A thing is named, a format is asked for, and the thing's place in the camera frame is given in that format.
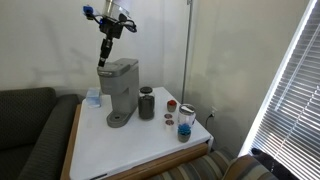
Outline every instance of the cable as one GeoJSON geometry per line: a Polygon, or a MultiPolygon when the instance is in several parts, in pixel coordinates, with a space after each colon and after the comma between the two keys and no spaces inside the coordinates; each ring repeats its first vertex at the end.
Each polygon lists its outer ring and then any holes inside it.
{"type": "Polygon", "coordinates": [[[209,120],[210,118],[212,118],[212,120],[214,120],[214,115],[213,115],[213,114],[210,114],[210,116],[207,117],[207,119],[206,119],[206,125],[205,125],[206,130],[208,130],[208,129],[207,129],[207,126],[208,126],[208,120],[209,120]]]}

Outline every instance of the white table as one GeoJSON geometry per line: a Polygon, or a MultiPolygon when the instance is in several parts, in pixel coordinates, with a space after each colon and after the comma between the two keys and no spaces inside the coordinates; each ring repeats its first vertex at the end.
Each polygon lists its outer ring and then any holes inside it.
{"type": "MultiPolygon", "coordinates": [[[[156,158],[187,149],[213,137],[195,121],[188,142],[181,143],[174,131],[166,131],[166,103],[174,99],[164,88],[154,88],[155,116],[150,121],[139,118],[138,109],[121,128],[110,128],[106,117],[112,111],[111,98],[101,96],[101,107],[91,109],[82,102],[78,132],[72,157],[71,179],[109,177],[156,158]]],[[[178,107],[173,115],[177,124],[178,107]]]]}

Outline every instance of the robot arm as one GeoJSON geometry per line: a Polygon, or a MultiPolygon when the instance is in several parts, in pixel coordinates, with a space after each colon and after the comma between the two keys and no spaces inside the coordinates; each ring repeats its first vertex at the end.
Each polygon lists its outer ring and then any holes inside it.
{"type": "Polygon", "coordinates": [[[112,2],[109,2],[108,11],[104,15],[95,15],[91,6],[83,6],[83,12],[88,20],[95,20],[99,24],[100,31],[106,34],[106,38],[103,39],[101,44],[101,52],[98,63],[98,66],[104,67],[104,64],[108,59],[112,49],[113,38],[120,39],[123,27],[127,28],[130,32],[135,33],[137,32],[137,26],[135,25],[134,21],[128,19],[129,13],[126,10],[116,4],[113,4],[112,2]],[[116,13],[110,11],[110,9],[112,10],[114,7],[117,7],[116,13]]]}

